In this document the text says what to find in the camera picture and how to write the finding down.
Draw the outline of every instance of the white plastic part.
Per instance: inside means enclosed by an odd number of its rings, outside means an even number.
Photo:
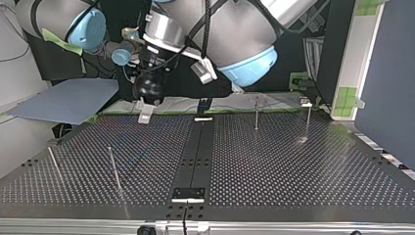
[[[138,123],[141,123],[141,124],[150,123],[150,119],[152,118],[153,111],[155,108],[156,106],[144,104],[143,109],[141,110],[141,113],[140,113],[140,117],[138,118]]]
[[[261,0],[261,2],[279,23],[289,27],[317,0]]]

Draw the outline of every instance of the black clamp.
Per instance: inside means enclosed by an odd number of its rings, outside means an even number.
[[[212,98],[205,98],[199,100],[198,112],[196,113],[195,121],[213,120],[212,117],[205,114],[206,111],[210,110],[212,102]]]

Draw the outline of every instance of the white wall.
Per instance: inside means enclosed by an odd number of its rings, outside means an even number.
[[[380,5],[379,10],[374,16],[354,16],[348,34],[345,55],[343,58],[339,81],[336,88],[333,107],[336,107],[339,88],[357,88],[357,98],[360,99],[367,70],[372,58],[372,52],[378,34],[379,23],[382,18],[384,5]],[[336,117],[334,109],[332,118],[335,120],[355,120],[357,108],[353,109],[351,117]]]
[[[0,0],[14,6],[13,0]],[[20,31],[16,17],[6,15]],[[0,13],[0,61],[21,55],[27,44],[21,40]],[[47,89],[31,51],[11,62],[0,62],[0,178],[39,153],[53,138],[52,122],[12,118],[4,113],[33,95]]]

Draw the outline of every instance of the metal rod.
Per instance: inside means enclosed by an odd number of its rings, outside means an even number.
[[[114,169],[114,175],[115,175],[115,179],[116,179],[116,184],[118,186],[118,189],[119,190],[122,190],[121,183],[119,182],[118,170],[116,169],[116,164],[115,164],[115,159],[114,159],[114,154],[113,154],[113,148],[108,147],[108,153],[110,155],[111,163],[113,164],[113,169]]]
[[[256,96],[256,101],[255,101],[255,130],[258,130],[258,123],[259,123],[259,110],[258,110],[258,97]]]
[[[53,149],[52,149],[52,147],[48,147],[48,151],[49,151],[49,155],[50,155],[50,156],[51,156],[51,158],[52,158],[53,165],[54,165],[55,167],[59,167],[59,166],[58,166],[58,162],[56,162],[56,159],[55,159],[55,154],[53,153]]]
[[[309,107],[309,108],[308,108],[307,127],[308,127],[308,126],[309,126],[309,124],[310,124],[310,118],[311,118],[311,108],[312,108],[312,107]]]
[[[256,117],[255,117],[255,130],[258,130],[258,119],[259,119],[259,111],[256,110]]]
[[[312,109],[312,107],[309,107],[309,108],[308,108],[307,127],[305,128],[305,138],[306,138],[306,139],[308,139],[308,128],[309,128],[309,126],[310,126],[311,109]]]

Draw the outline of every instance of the metal bracket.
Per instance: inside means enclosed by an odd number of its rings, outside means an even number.
[[[152,118],[153,111],[155,108],[156,106],[144,104],[143,109],[141,110],[141,113],[140,113],[140,117],[138,118],[138,123],[142,123],[142,124],[150,123],[150,119]]]
[[[197,235],[210,235],[210,227],[208,226],[208,223],[199,223]]]
[[[172,203],[199,204],[205,202],[204,188],[176,188],[171,199]]]
[[[195,121],[213,120],[213,117],[209,117],[205,115],[205,112],[210,109],[212,102],[213,102],[212,98],[201,99],[199,101],[198,112],[196,114]]]

